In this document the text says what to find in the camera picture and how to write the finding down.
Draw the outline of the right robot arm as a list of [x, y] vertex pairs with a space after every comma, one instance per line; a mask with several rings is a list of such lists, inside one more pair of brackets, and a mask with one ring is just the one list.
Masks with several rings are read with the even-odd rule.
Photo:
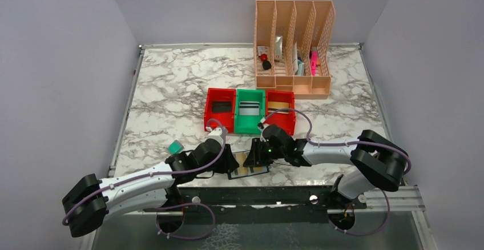
[[354, 141], [311, 143], [295, 139], [270, 124], [252, 141], [244, 167], [262, 167], [283, 159], [295, 167], [319, 164], [352, 164], [356, 170], [335, 181], [332, 199], [348, 203], [375, 188], [396, 192], [410, 168], [408, 154], [372, 130], [364, 130]]

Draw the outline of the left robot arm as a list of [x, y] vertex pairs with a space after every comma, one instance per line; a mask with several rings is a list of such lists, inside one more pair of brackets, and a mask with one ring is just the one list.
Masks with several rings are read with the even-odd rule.
[[229, 144], [207, 139], [194, 150], [170, 155], [145, 170], [117, 178], [98, 179], [89, 174], [80, 179], [62, 199], [72, 237], [84, 236], [105, 221], [143, 209], [180, 209], [184, 200], [178, 185], [199, 174], [227, 174], [239, 167]]

